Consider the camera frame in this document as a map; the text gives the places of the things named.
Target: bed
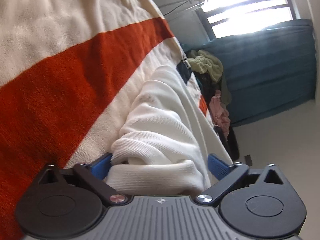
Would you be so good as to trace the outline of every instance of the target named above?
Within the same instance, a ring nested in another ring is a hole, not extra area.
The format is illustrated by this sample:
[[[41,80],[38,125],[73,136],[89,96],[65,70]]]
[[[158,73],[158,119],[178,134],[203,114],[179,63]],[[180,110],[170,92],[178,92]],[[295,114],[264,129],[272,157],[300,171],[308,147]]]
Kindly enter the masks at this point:
[[[0,239],[21,237],[14,208],[44,164],[72,167],[110,151],[160,66],[178,70],[210,123],[185,54],[152,0],[0,5]]]

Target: orange stripe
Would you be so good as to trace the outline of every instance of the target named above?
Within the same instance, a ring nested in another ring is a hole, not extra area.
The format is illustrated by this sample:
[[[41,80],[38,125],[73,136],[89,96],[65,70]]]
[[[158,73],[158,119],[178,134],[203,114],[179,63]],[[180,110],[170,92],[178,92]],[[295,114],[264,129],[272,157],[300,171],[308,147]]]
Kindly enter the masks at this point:
[[[204,116],[207,115],[207,104],[205,103],[204,97],[201,95],[200,97],[200,101],[199,101],[199,108],[202,111],[202,113],[204,114]]]
[[[13,210],[41,167],[63,167],[145,56],[171,37],[161,18],[99,33],[0,89],[0,239],[21,236]]]

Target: pink clothing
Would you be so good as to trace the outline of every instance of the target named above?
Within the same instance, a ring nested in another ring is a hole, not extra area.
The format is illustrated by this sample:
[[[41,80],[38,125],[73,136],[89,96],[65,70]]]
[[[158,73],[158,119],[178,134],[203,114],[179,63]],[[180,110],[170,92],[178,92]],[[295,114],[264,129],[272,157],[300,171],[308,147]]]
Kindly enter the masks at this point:
[[[221,105],[220,90],[215,91],[215,95],[211,98],[211,101],[209,103],[209,108],[213,123],[220,126],[224,136],[227,139],[229,134],[230,119],[228,110],[223,108]]]

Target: blue gripper pad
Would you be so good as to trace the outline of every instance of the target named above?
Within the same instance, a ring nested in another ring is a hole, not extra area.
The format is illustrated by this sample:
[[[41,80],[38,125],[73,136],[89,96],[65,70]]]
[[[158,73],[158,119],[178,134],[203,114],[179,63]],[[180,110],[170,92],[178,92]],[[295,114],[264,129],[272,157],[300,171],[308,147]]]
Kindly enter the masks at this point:
[[[209,154],[208,169],[218,180],[222,180],[234,169],[234,166],[228,166],[215,155]]]
[[[111,168],[111,153],[106,153],[91,164],[91,173],[100,180],[103,180]]]
[[[111,168],[111,157],[111,153],[106,153],[91,164],[91,173],[97,179],[103,180],[108,175]],[[208,169],[218,180],[227,176],[233,168],[234,166],[228,166],[213,154],[208,156]]]

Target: blue curtain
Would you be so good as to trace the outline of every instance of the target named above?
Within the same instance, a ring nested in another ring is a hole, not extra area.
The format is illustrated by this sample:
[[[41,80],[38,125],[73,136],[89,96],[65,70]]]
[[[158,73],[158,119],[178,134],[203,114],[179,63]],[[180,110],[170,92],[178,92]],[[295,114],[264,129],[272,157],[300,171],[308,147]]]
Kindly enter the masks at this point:
[[[285,111],[310,99],[316,88],[316,50],[311,20],[293,20],[255,33],[202,46],[223,66],[233,126]]]

